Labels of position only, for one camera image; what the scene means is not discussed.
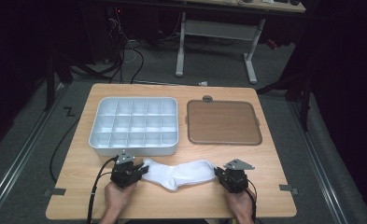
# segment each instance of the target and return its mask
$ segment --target white compartment tray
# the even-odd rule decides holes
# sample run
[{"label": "white compartment tray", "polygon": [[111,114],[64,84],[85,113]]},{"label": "white compartment tray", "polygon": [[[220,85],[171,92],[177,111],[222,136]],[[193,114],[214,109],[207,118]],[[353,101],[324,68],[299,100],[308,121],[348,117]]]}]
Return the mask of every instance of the white compartment tray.
[{"label": "white compartment tray", "polygon": [[90,146],[100,156],[124,149],[134,156],[172,155],[177,141],[177,102],[171,97],[106,97],[90,134]]}]

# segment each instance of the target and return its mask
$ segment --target human hand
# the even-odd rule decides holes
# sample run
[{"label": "human hand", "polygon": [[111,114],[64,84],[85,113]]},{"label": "human hand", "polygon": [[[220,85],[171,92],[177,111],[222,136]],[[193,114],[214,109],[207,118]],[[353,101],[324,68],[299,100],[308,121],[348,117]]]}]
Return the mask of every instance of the human hand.
[{"label": "human hand", "polygon": [[[250,200],[249,195],[242,191],[241,193],[230,193],[226,189],[224,190],[227,202],[229,203],[230,210],[233,212],[234,216],[240,224],[254,224],[252,220],[253,203]],[[256,200],[255,194],[247,189],[252,197]]]},{"label": "human hand", "polygon": [[131,195],[137,183],[126,188],[119,188],[113,181],[105,186],[106,210],[99,224],[116,223],[121,211],[130,201]]}]

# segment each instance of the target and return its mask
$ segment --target white sock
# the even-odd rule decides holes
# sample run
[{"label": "white sock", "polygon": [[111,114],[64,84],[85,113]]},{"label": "white sock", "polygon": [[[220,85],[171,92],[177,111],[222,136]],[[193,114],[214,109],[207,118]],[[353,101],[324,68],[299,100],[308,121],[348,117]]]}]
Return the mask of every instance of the white sock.
[{"label": "white sock", "polygon": [[214,179],[216,166],[206,160],[191,161],[177,166],[167,166],[149,158],[143,159],[143,166],[148,165],[148,172],[142,177],[161,184],[170,190],[177,190],[182,185],[194,185]]}]

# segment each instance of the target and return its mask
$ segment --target white metal stand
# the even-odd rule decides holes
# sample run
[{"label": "white metal stand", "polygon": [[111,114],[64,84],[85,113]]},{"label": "white metal stand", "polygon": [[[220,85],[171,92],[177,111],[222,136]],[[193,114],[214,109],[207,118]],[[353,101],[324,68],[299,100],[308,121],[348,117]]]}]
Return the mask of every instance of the white metal stand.
[{"label": "white metal stand", "polygon": [[176,76],[183,76],[184,67],[184,39],[185,35],[202,35],[209,37],[229,38],[251,41],[248,53],[244,54],[247,74],[252,84],[257,83],[256,75],[253,69],[252,56],[259,41],[262,27],[265,19],[260,20],[258,26],[238,25],[212,21],[194,21],[186,20],[186,13],[182,13],[180,46],[177,54]]}]

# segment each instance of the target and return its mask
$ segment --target wooden table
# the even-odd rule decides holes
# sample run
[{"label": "wooden table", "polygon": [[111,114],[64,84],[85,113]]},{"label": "wooden table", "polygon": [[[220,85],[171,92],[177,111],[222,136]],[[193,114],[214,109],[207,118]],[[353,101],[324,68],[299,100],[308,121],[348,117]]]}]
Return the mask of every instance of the wooden table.
[{"label": "wooden table", "polygon": [[[194,145],[188,139],[185,121],[187,102],[201,100],[211,95],[214,100],[250,102],[260,122],[262,143],[255,147]],[[99,102],[107,96],[169,96],[177,100],[179,119],[179,142],[176,154],[152,157],[166,165],[205,159],[222,167],[232,159],[240,159],[256,167],[246,171],[258,192],[258,217],[293,217],[296,207],[288,191],[279,185],[287,185],[280,160],[275,150],[267,122],[257,93],[249,88],[113,85],[95,84],[84,107],[72,144],[56,188],[66,189],[64,195],[52,195],[46,215],[50,219],[85,219],[93,182],[101,166],[109,159],[99,157],[89,145],[89,136]],[[143,158],[137,157],[135,163]],[[105,168],[110,171],[112,162]],[[100,218],[105,209],[104,186],[109,175],[98,183],[92,217]],[[134,195],[120,218],[224,218],[233,217],[229,211],[222,185],[218,180],[183,186],[171,192],[145,180],[138,182]]]}]

